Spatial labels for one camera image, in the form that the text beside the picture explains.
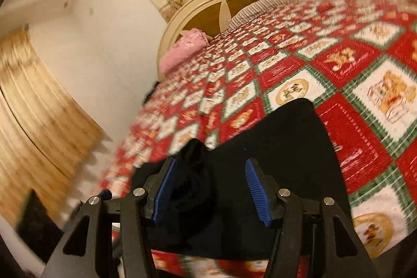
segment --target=wooden headboard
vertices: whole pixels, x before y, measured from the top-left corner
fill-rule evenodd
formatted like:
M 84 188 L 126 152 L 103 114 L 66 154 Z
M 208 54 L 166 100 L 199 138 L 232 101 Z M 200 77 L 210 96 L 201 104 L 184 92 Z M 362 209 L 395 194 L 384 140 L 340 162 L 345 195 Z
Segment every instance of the wooden headboard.
M 214 37 L 229 28 L 229 19 L 245 6 L 257 0 L 190 0 L 172 17 L 159 44 L 156 67 L 158 79 L 164 78 L 159 71 L 159 60 L 181 37 L 181 34 L 197 27 Z

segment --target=checkered blanket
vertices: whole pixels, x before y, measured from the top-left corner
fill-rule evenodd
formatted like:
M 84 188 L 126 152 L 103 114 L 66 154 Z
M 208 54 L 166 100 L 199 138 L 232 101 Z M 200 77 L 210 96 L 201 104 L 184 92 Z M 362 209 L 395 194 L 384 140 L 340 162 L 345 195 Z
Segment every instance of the checkered blanket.
M 176 153 L 190 138 L 215 148 L 304 97 L 327 128 L 355 229 L 376 257 L 417 225 L 416 71 L 416 0 L 279 7 L 219 35 L 159 84 L 101 185 L 123 195 L 144 162 Z M 160 259 L 168 254 L 154 256 L 169 270 Z M 194 272 L 190 258 L 178 260 L 188 274 Z M 224 273 L 213 265 L 207 270 Z

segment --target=folded black cloth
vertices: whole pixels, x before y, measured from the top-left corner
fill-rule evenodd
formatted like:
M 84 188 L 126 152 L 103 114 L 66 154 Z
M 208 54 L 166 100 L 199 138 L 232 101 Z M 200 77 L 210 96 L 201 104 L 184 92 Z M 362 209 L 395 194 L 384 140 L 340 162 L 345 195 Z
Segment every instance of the folded black cloth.
M 229 260 L 270 255 L 276 230 L 259 220 L 245 178 L 245 161 L 302 198 L 334 198 L 350 217 L 339 162 L 312 103 L 298 99 L 251 129 L 208 151 L 193 139 L 177 155 L 179 168 L 164 221 L 148 227 L 151 248 Z M 164 161 L 136 170 L 132 189 L 157 173 Z

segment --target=pink pillow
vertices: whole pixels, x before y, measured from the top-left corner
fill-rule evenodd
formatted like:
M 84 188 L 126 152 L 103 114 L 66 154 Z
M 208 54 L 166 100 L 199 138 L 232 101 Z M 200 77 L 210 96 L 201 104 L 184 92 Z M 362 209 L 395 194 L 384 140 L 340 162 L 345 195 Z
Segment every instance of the pink pillow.
M 192 28 L 160 59 L 159 70 L 166 75 L 175 66 L 207 46 L 208 43 L 203 31 Z

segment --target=silver bolt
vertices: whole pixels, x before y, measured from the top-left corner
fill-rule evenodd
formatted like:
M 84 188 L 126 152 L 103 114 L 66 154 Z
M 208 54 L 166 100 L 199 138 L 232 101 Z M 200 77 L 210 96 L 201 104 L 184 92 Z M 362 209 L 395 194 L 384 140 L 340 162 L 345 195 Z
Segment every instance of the silver bolt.
M 145 194 L 145 189 L 143 189 L 143 188 L 137 188 L 137 189 L 133 190 L 133 194 L 136 197 L 143 196 Z
M 334 205 L 334 199 L 333 199 L 333 198 L 326 197 L 326 198 L 324 198 L 324 199 L 323 199 L 323 201 L 324 201 L 324 203 L 325 203 L 326 205 L 328 205 L 328 206 L 332 206 L 332 205 Z
M 288 189 L 279 189 L 278 194 L 281 197 L 289 197 L 289 195 L 291 194 L 291 191 Z
M 94 196 L 94 197 L 90 197 L 90 199 L 88 200 L 88 203 L 90 205 L 96 205 L 99 201 L 100 201 L 100 197 Z

